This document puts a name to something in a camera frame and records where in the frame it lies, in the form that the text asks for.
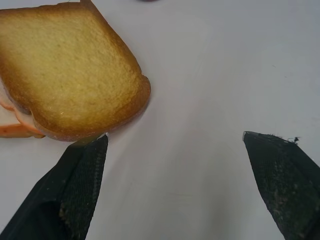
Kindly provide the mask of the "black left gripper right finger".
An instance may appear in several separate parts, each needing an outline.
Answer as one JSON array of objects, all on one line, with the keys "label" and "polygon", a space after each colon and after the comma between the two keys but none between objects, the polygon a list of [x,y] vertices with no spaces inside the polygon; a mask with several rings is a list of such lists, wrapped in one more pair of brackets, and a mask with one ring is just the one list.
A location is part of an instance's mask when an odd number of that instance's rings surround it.
[{"label": "black left gripper right finger", "polygon": [[272,134],[242,136],[259,193],[286,240],[320,238],[320,167],[298,146]]}]

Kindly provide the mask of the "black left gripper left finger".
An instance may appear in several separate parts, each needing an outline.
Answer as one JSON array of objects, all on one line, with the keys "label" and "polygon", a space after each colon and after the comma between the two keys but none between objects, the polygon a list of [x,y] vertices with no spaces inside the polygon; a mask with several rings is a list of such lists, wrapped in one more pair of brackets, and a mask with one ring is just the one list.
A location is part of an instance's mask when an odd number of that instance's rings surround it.
[{"label": "black left gripper left finger", "polygon": [[69,145],[32,188],[0,234],[2,240],[84,240],[100,194],[109,136]]}]

